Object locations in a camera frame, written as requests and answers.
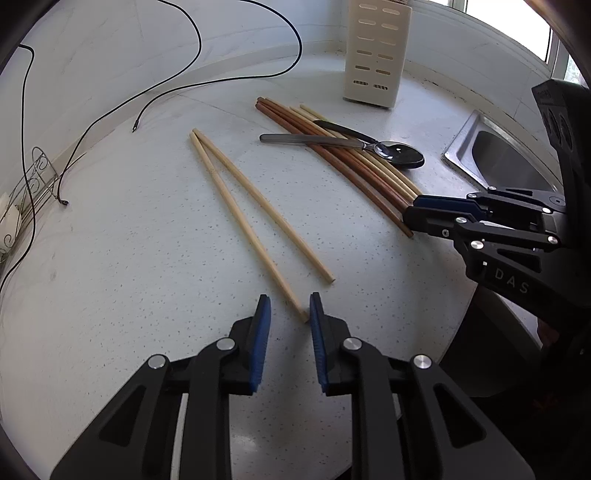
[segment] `spoon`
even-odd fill
[[[387,160],[395,167],[418,168],[425,163],[425,158],[415,148],[398,142],[369,143],[357,138],[333,138],[323,135],[291,135],[291,134],[262,134],[259,139],[263,143],[283,144],[315,144],[330,145],[332,147],[354,148],[375,153]]]

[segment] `chopstick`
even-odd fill
[[[213,166],[211,159],[209,158],[207,152],[205,152],[205,149],[201,145],[201,142],[197,138],[197,135],[195,135],[194,132],[191,132],[189,134],[189,137],[191,138],[191,142],[193,142],[193,145],[197,149],[199,156],[201,156],[201,160],[203,161],[203,164],[207,168],[207,171],[212,176],[213,182],[216,184],[216,187],[219,190],[220,194],[222,195],[222,198],[226,202],[226,205],[228,206],[228,208],[232,212],[234,218],[238,222],[238,225],[240,226],[240,228],[242,229],[242,231],[244,232],[244,234],[246,235],[246,237],[250,241],[255,252],[259,256],[261,261],[265,264],[265,266],[267,267],[267,269],[271,273],[271,276],[273,277],[273,279],[275,280],[275,282],[277,283],[279,288],[282,290],[282,292],[285,295],[285,297],[287,298],[287,300],[296,309],[296,311],[298,312],[298,314],[300,315],[302,320],[304,320],[306,322],[308,320],[308,317],[307,317],[305,311],[300,306],[300,302],[297,300],[295,294],[291,290],[291,287],[289,286],[289,284],[286,282],[286,280],[283,278],[283,276],[279,272],[279,269],[275,265],[275,262],[271,259],[271,257],[269,257],[269,254],[265,250],[265,247],[263,246],[263,244],[261,243],[259,238],[256,236],[256,233],[254,232],[254,230],[252,229],[252,227],[248,223],[248,220],[246,219],[246,217],[244,216],[244,214],[240,210],[240,207],[236,203],[236,200],[234,200],[234,197],[232,197],[230,190],[228,190],[228,187],[226,187],[226,184],[223,182],[221,176],[217,172],[216,168]]]
[[[274,102],[268,98],[258,98],[258,102],[265,105],[267,108],[274,110],[284,119],[287,119],[292,125],[301,131],[306,130],[307,134],[323,135],[322,129],[318,125],[313,124],[309,121],[304,121],[296,114],[291,112],[288,108],[281,105],[280,103]],[[338,159],[344,162],[349,168],[351,168],[357,175],[368,182],[380,195],[382,195],[387,201],[389,201],[398,211],[404,212],[408,207],[406,202],[393,188],[391,188],[386,182],[379,178],[372,170],[366,165],[361,163],[355,158],[349,150],[337,147],[327,147],[328,151],[333,153]]]
[[[281,227],[285,234],[294,242],[302,253],[310,260],[310,262],[318,269],[324,279],[332,283],[335,281],[335,276],[324,266],[320,259],[316,256],[314,251],[308,246],[302,237],[287,223],[281,214],[275,210],[273,205],[263,196],[263,194],[252,184],[250,180],[237,168],[234,163],[218,149],[210,139],[196,128],[193,128],[193,133],[199,141],[205,145],[216,157],[223,163],[223,165],[234,175],[238,182],[250,193],[259,205],[265,210],[269,216]]]
[[[275,113],[271,108],[267,108],[263,103],[257,102],[256,108],[260,112],[264,113],[267,117],[273,120],[276,124],[283,127],[291,134],[302,134],[302,133],[309,133],[309,131],[305,131],[303,129],[299,129],[292,125],[288,120],[281,117],[279,114]],[[336,170],[342,173],[353,185],[355,185],[359,190],[361,190],[365,196],[371,200],[371,202],[378,207],[382,212],[390,218],[402,231],[407,235],[409,238],[413,236],[411,230],[404,225],[402,220],[396,215],[396,213],[380,198],[376,195],[373,190],[371,190],[356,174],[355,172],[349,168],[345,163],[341,162],[334,154],[329,152],[326,148],[321,147],[320,145],[310,145],[310,148],[318,153],[322,158],[324,158],[330,165],[332,165]]]
[[[331,132],[328,131],[316,124],[314,124],[314,120],[317,118],[310,115],[305,110],[297,107],[290,107],[290,110],[293,111],[296,115],[300,116],[302,120],[306,121],[308,124],[313,124],[320,131],[323,135],[327,137],[334,137],[334,138],[347,138],[344,135],[341,135],[338,132]],[[368,152],[362,151],[359,152],[357,150],[350,150],[350,153],[357,158],[361,163],[363,163],[367,168],[372,170],[378,177],[380,177],[383,181],[385,181],[390,187],[394,189],[409,205],[413,204],[414,199],[417,197],[416,194],[409,189],[406,184],[401,182],[397,176],[395,176],[392,172],[390,172],[386,167],[384,167],[380,162],[378,162],[375,158],[373,158]]]
[[[304,105],[303,103],[300,104],[300,108],[302,110],[308,112],[310,115],[315,116],[316,117],[315,119],[324,120],[325,122],[330,122],[330,120],[328,120],[325,116],[319,114],[318,112],[315,112],[314,110],[312,110],[312,108]],[[392,174],[394,174],[394,176],[396,176],[398,179],[400,179],[400,181],[403,182],[416,195],[422,195],[423,194],[421,192],[421,190],[406,175],[404,175],[402,172],[400,172],[392,164],[390,164],[389,162],[387,162],[383,158],[378,157],[375,154],[374,155],[371,155],[371,154],[369,154],[367,152],[364,152],[364,153],[367,154],[367,155],[369,155],[369,156],[371,156],[371,157],[373,157],[374,159],[376,159],[376,161],[378,161],[379,163],[381,163],[382,165],[384,165],[384,167],[386,167]]]

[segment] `countertop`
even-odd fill
[[[291,60],[241,72],[273,72]],[[476,284],[450,241],[408,239],[308,148],[262,145],[281,128],[258,96],[300,102],[426,157],[409,176],[424,193],[476,189],[441,160],[473,108],[404,74],[395,109],[342,99],[344,58],[304,56],[276,79],[231,82],[157,102],[96,144],[67,174],[66,208],[39,219],[35,244],[0,313],[0,406],[16,447],[43,478],[88,422],[152,354],[179,359],[225,336],[271,297],[265,370],[253,397],[230,399],[236,478],[329,479],[350,459],[346,397],[317,383],[310,329],[300,322],[231,217],[188,135],[203,131],[317,252],[328,286],[255,201],[216,162],[251,225],[303,304],[382,353],[439,359]]]

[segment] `white utensil holder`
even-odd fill
[[[346,99],[394,106],[412,11],[391,0],[349,0]]]

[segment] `wall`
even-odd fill
[[[307,45],[337,37],[340,0],[265,3],[288,17]],[[234,0],[178,4],[204,39],[197,66],[296,45],[289,27],[256,5]],[[27,85],[25,152],[39,145],[50,158],[94,119],[184,67],[198,46],[187,18],[155,0],[61,0],[24,43],[36,52]],[[0,192],[10,191],[21,175],[20,96],[29,59],[18,49],[0,76]]]
[[[553,153],[531,93],[550,78],[549,69],[525,47],[475,18],[432,2],[411,5],[407,60],[483,96]]]

